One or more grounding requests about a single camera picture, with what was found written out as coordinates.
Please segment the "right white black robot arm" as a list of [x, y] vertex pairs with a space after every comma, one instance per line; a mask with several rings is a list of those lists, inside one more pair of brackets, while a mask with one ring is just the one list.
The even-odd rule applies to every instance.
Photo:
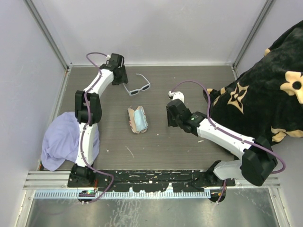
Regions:
[[227, 179], [245, 179], [254, 186], [262, 186], [277, 166], [270, 143], [238, 134], [201, 112], [192, 113], [185, 104], [175, 99], [166, 106], [169, 127], [180, 127], [184, 132], [210, 140], [236, 157], [233, 161], [215, 161], [207, 170], [206, 178], [212, 186]]

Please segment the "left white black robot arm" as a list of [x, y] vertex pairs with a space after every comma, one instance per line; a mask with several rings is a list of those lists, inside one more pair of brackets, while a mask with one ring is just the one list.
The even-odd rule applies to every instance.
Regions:
[[106, 55], [107, 60], [101, 66], [96, 65], [89, 56], [86, 58], [98, 69], [93, 81], [84, 89], [75, 93], [75, 118], [79, 123], [79, 145], [76, 161], [71, 169], [68, 186], [91, 187], [96, 178], [92, 169], [94, 163], [93, 147], [98, 123], [102, 117], [100, 98], [108, 85], [127, 83], [127, 73], [124, 66], [125, 58], [117, 53]]

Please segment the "light blue cleaning cloth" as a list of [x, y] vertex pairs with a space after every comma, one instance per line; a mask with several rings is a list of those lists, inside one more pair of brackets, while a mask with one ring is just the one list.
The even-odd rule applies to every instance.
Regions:
[[134, 121], [138, 132], [141, 132], [147, 128], [147, 123], [142, 109], [137, 109], [134, 112]]

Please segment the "flag print glasses case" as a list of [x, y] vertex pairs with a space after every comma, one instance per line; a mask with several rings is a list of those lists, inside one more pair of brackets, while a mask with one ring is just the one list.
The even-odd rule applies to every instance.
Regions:
[[138, 106], [136, 109], [128, 108], [127, 113], [129, 125], [133, 133], [145, 133], [148, 130], [146, 114], [142, 106]]

